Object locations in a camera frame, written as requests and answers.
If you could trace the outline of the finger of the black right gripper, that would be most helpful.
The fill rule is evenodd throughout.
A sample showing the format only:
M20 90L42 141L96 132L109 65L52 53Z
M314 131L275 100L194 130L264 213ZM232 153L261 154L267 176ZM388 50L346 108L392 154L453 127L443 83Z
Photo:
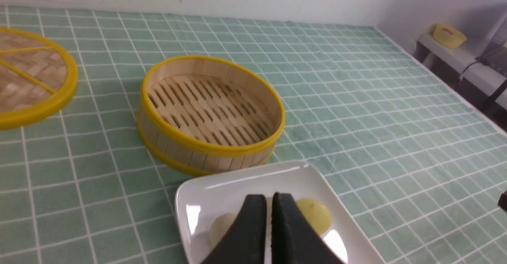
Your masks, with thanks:
M504 191L497 202L497 206L501 208L504 212L507 212L507 191Z

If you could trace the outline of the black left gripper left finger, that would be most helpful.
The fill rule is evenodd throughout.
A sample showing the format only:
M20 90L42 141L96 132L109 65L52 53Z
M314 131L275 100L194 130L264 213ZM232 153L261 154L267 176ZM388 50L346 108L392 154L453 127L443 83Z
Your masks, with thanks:
M202 263L264 263L266 214L266 198L262 194L248 194L236 219Z

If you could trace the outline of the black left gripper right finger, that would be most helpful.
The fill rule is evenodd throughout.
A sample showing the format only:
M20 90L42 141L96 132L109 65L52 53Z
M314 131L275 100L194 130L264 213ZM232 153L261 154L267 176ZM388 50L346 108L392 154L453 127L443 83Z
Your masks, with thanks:
M297 207L291 194L276 192L272 199L272 264L342 264Z

